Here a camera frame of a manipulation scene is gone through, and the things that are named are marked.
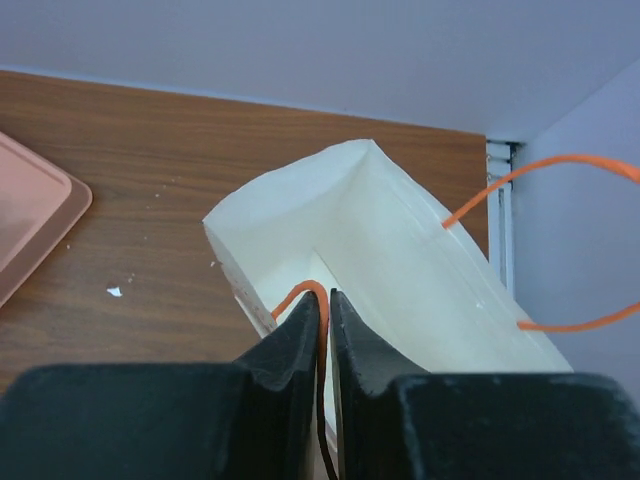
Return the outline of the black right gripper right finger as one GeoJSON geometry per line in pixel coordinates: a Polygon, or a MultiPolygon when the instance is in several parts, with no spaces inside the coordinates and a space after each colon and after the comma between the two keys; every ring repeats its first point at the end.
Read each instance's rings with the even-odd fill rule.
{"type": "Polygon", "coordinates": [[[343,479],[635,479],[639,413],[584,373],[431,373],[330,296],[343,479]]]}

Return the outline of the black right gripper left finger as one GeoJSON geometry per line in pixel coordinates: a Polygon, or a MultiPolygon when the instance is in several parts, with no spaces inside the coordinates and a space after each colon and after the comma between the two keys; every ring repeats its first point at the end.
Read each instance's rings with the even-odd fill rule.
{"type": "Polygon", "coordinates": [[[309,479],[317,297],[230,363],[58,364],[1,398],[5,479],[309,479]]]}

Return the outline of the cream paper gift bag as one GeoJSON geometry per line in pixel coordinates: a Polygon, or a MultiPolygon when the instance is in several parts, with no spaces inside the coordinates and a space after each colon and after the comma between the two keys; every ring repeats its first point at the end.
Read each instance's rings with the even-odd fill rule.
{"type": "Polygon", "coordinates": [[[371,140],[352,140],[263,174],[204,218],[234,296],[261,336],[306,293],[320,306],[317,432],[338,472],[330,296],[436,374],[577,373],[509,294],[449,211],[371,140]]]}

